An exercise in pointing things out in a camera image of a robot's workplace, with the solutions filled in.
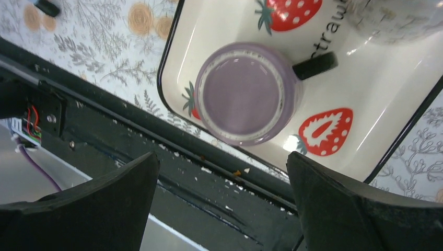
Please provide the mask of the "purple mug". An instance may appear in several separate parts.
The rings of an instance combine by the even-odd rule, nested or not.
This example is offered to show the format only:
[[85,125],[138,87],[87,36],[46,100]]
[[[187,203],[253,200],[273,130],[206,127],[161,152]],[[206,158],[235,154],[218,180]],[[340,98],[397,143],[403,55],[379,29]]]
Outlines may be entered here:
[[253,146],[277,136],[299,108],[303,81],[338,65],[334,52],[292,64],[279,51],[234,42],[201,67],[195,107],[206,129],[233,146]]

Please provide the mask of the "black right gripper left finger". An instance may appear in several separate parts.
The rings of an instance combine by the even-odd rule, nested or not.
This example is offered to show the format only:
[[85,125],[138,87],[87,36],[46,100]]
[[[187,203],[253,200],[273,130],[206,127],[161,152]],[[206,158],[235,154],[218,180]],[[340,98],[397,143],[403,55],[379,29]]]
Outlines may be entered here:
[[1,205],[1,250],[139,250],[159,168],[149,152],[37,201]]

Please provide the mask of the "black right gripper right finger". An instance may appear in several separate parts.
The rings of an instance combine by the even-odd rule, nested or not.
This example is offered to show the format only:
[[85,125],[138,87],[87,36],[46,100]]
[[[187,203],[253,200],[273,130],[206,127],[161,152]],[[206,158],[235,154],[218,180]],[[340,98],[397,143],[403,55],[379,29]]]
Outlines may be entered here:
[[442,250],[442,204],[383,191],[298,152],[286,166],[308,250]]

